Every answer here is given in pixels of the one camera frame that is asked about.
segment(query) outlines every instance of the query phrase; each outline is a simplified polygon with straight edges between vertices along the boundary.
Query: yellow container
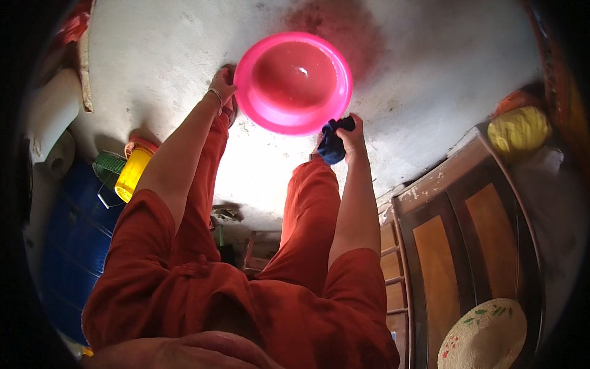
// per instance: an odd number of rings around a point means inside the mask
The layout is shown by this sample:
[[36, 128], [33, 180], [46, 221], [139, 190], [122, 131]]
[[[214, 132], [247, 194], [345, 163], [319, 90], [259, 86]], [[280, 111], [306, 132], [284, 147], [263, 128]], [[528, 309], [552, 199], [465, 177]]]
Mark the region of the yellow container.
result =
[[123, 167], [121, 175], [119, 175], [119, 179], [117, 179], [117, 183], [114, 185], [114, 190], [126, 203], [131, 200], [137, 182], [139, 182], [139, 178], [142, 176], [143, 170], [146, 168], [152, 155], [151, 152], [143, 148], [135, 148], [129, 156], [127, 164]]

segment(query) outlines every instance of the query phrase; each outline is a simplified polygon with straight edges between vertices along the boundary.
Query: blue plastic barrel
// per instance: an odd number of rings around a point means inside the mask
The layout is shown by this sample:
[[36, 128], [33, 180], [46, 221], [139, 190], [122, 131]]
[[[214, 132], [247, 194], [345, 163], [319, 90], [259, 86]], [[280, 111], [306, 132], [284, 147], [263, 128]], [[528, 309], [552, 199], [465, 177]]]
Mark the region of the blue plastic barrel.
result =
[[51, 322], [73, 341], [88, 346], [82, 334], [84, 304], [103, 273], [122, 200], [101, 182], [92, 167], [76, 159], [61, 184], [48, 224], [41, 269], [41, 300]]

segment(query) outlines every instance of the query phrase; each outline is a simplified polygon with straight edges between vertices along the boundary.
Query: pink plastic basin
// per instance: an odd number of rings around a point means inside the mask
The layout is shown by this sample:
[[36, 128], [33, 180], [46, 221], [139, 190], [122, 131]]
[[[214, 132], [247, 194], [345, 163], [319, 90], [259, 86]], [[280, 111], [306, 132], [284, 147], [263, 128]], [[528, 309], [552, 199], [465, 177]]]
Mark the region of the pink plastic basin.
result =
[[327, 41], [283, 32], [252, 46], [235, 70], [238, 106], [254, 123], [287, 136], [322, 130], [352, 95], [346, 60]]

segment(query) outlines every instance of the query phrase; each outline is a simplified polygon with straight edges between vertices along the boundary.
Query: dark blue cloth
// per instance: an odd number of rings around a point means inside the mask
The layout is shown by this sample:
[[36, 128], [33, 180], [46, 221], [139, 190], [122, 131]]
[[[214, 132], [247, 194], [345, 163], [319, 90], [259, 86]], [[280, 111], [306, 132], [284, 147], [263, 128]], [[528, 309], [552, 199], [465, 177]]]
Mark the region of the dark blue cloth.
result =
[[317, 147], [317, 153], [329, 165], [338, 163], [346, 155], [342, 139], [336, 136], [336, 129], [339, 128], [353, 130], [355, 120], [351, 116], [339, 120], [330, 119], [330, 122], [322, 127], [323, 138]]

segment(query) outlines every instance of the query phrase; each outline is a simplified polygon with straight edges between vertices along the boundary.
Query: woman's left hand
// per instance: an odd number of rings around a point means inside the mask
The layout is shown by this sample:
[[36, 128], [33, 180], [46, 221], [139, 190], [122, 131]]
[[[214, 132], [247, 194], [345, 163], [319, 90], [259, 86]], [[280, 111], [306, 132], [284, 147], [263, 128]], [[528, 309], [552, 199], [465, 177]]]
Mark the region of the woman's left hand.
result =
[[228, 80], [230, 80], [230, 70], [224, 67], [217, 71], [215, 77], [213, 77], [213, 81], [211, 81], [211, 85], [209, 85], [210, 89], [217, 90], [221, 95], [221, 106], [225, 106], [238, 90], [235, 85], [228, 84]]

